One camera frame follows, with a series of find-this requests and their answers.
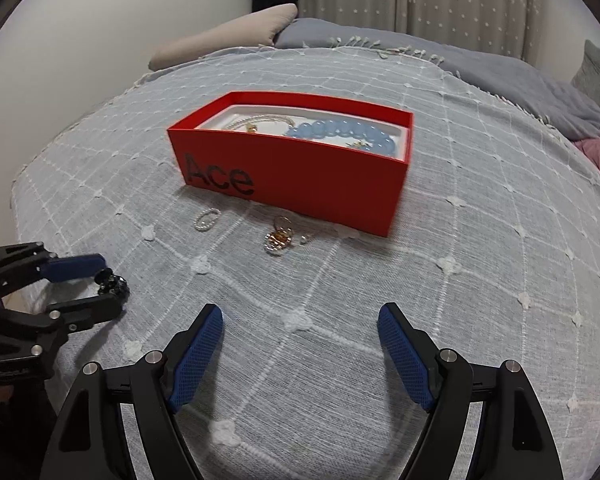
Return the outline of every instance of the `metal screw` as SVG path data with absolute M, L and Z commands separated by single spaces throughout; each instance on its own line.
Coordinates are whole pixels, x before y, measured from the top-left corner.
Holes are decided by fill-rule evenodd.
M 159 350 L 152 350 L 144 356 L 144 360 L 148 363 L 151 363 L 152 365 L 159 363 L 160 359 L 162 359 L 162 352 L 160 352 Z
M 87 363 L 82 367 L 82 373 L 85 375 L 91 375 L 98 371 L 97 363 Z
M 447 363 L 452 363 L 456 359 L 458 359 L 458 354 L 456 354 L 453 350 L 445 348 L 443 351 L 440 352 L 440 359 Z
M 509 372 L 513 373 L 519 372 L 522 368 L 520 366 L 520 363 L 518 361 L 514 361 L 513 359 L 509 359 L 504 363 L 504 365 L 507 367 L 507 370 L 509 370 Z

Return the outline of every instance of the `beige pillow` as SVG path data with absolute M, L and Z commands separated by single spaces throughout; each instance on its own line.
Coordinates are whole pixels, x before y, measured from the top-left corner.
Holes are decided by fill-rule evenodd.
M 283 4 L 252 12 L 195 36 L 162 46 L 149 61 L 150 70 L 160 70 L 231 46 L 273 46 L 273 38 L 298 14 L 294 4 Z

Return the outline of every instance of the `pearl bracelet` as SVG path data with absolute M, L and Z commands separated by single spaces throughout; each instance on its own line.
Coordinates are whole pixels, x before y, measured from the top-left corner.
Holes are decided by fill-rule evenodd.
M 313 124 L 302 123 L 297 128 L 289 128 L 285 134 L 295 139 L 324 139 L 325 137 L 344 137 L 359 142 L 348 144 L 350 148 L 377 155 L 394 156 L 395 141 L 385 132 L 371 124 L 359 121 L 326 120 Z

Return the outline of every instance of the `bedspread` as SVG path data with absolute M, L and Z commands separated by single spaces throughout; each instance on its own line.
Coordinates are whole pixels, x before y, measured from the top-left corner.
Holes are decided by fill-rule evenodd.
M 166 127 L 241 89 L 414 112 L 390 236 L 285 212 L 315 238 L 273 258 L 262 238 L 279 209 L 184 186 Z M 200 233 L 194 220 L 209 207 L 222 215 Z M 239 48 L 157 72 L 35 158 L 14 184 L 13 209 L 21 240 L 100 252 L 132 291 L 120 320 L 60 349 L 48 384 L 56 406 L 85 362 L 134 362 L 205 303 L 221 307 L 223 339 L 177 417 L 206 480 L 397 479 L 425 417 L 382 352 L 386 301 L 471 362 L 521 362 L 567 480 L 600 463 L 600 174 L 555 130 L 429 61 Z M 40 310 L 93 292 L 39 285 L 26 297 Z M 148 479 L 129 413 L 138 478 Z M 455 479 L 478 416 L 473 406 Z

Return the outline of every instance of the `earring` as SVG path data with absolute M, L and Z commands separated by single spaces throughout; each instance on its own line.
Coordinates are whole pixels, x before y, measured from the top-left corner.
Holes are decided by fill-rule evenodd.
M 272 256 L 282 256 L 283 251 L 291 245 L 293 235 L 291 220 L 276 216 L 273 219 L 273 231 L 264 237 L 264 250 Z

